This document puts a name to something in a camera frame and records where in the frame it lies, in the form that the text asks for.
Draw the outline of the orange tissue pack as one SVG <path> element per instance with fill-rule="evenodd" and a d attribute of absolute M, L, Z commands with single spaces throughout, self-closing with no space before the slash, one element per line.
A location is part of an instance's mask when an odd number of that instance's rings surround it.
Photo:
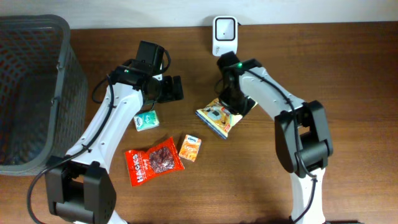
<path fill-rule="evenodd" d="M 183 159 L 195 162 L 201 143 L 202 140 L 200 138 L 187 134 L 178 155 Z"/>

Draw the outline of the red Hacks candy bag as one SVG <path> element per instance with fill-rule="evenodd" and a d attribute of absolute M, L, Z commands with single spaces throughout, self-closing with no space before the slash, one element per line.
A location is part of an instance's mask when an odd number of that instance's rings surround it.
<path fill-rule="evenodd" d="M 170 172 L 184 170 L 173 137 L 148 149 L 124 153 L 131 186 L 140 186 L 149 180 Z"/>

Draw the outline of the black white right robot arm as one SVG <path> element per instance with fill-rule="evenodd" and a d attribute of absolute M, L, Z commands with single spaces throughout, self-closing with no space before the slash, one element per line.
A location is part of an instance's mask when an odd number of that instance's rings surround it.
<path fill-rule="evenodd" d="M 234 52 L 220 56 L 220 103 L 232 114 L 245 116 L 259 105 L 274 121 L 275 151 L 290 174 L 291 223 L 326 223 L 322 180 L 333 143 L 326 112 L 317 101 L 306 102 L 278 84 L 256 59 L 241 61 Z"/>

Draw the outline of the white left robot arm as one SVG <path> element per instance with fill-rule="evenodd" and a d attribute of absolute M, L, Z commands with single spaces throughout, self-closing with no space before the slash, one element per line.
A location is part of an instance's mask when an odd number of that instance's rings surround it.
<path fill-rule="evenodd" d="M 183 99 L 181 78 L 162 46 L 141 41 L 135 58 L 109 72 L 106 94 L 91 123 L 65 154 L 42 171 L 49 212 L 70 223 L 124 223 L 115 210 L 109 177 L 114 153 L 133 117 L 145 105 Z"/>

